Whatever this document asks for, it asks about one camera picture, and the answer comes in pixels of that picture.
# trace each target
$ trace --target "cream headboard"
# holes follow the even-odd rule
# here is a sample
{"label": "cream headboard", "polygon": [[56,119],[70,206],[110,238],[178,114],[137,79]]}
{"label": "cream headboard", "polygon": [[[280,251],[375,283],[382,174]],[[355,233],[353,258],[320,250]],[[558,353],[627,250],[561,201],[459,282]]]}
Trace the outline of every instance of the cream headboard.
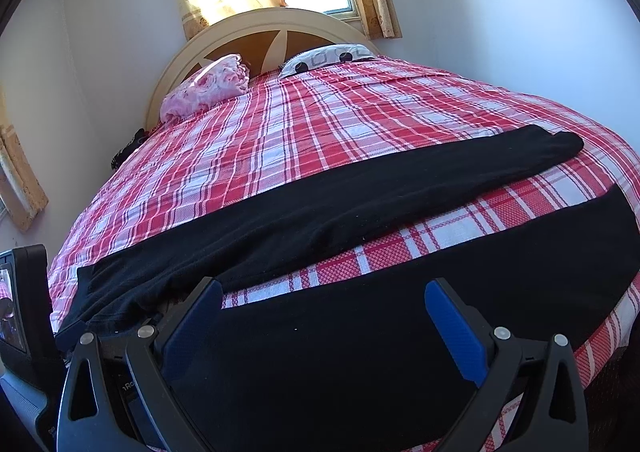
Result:
{"label": "cream headboard", "polygon": [[224,19],[191,41],[164,70],[146,113],[146,129],[158,124],[162,99],[180,82],[211,61],[240,54],[252,77],[275,70],[291,57],[329,44],[377,47],[352,26],[326,14],[295,8],[263,8]]}

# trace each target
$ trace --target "white patterned pillow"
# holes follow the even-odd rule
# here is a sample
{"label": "white patterned pillow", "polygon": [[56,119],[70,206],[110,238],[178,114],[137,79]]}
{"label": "white patterned pillow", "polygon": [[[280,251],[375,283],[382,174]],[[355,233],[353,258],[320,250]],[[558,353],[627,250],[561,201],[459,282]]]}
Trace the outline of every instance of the white patterned pillow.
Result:
{"label": "white patterned pillow", "polygon": [[376,58],[369,48],[362,44],[332,44],[309,50],[287,61],[280,72],[280,78],[305,73],[305,71],[323,68],[339,62],[351,62]]}

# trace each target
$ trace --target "pink pillow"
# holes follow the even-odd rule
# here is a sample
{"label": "pink pillow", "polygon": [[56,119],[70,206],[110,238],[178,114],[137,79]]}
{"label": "pink pillow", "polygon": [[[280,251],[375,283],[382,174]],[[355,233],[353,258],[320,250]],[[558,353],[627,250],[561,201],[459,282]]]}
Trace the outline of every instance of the pink pillow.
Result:
{"label": "pink pillow", "polygon": [[249,87],[249,70],[240,60],[238,54],[226,55],[191,75],[164,97],[160,121],[186,118],[223,100],[244,95]]}

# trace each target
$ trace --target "plaid pattern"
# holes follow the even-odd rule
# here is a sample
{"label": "plaid pattern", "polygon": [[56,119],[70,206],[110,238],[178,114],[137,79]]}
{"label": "plaid pattern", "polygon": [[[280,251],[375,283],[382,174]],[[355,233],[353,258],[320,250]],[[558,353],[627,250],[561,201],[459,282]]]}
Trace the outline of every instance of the plaid pattern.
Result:
{"label": "plaid pattern", "polygon": [[[640,214],[640,159],[619,136],[564,106],[399,60],[330,66],[278,80],[161,125],[105,184],[53,259],[49,291],[56,331],[76,292],[76,270],[164,230],[316,172],[434,143],[537,124],[573,131],[584,150],[535,177],[459,209],[402,227],[270,283],[232,292],[224,307],[342,281],[495,233],[603,194],[613,183]],[[584,385],[627,338],[640,309],[640,275],[576,351]],[[499,446],[517,400],[485,445]],[[432,450],[434,444],[414,448]]]}
{"label": "plaid pattern", "polygon": [[0,299],[14,299],[9,290],[9,285],[0,279]]}

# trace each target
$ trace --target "screw head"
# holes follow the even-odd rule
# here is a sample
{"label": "screw head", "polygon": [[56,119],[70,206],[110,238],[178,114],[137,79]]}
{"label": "screw head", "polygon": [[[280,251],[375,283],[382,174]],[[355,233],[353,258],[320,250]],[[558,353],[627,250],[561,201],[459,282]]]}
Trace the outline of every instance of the screw head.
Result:
{"label": "screw head", "polygon": [[556,336],[554,336],[554,342],[559,346],[564,347],[569,343],[569,340],[567,339],[566,336],[558,333]]}
{"label": "screw head", "polygon": [[154,333],[154,327],[153,326],[142,326],[139,330],[138,330],[138,336],[140,338],[149,338],[152,334]]}
{"label": "screw head", "polygon": [[494,329],[494,335],[500,340],[509,340],[511,338],[511,331],[509,331],[506,327],[498,326],[496,329]]}
{"label": "screw head", "polygon": [[94,334],[93,333],[84,333],[80,337],[80,343],[83,346],[86,346],[87,344],[90,344],[93,341],[94,341]]}

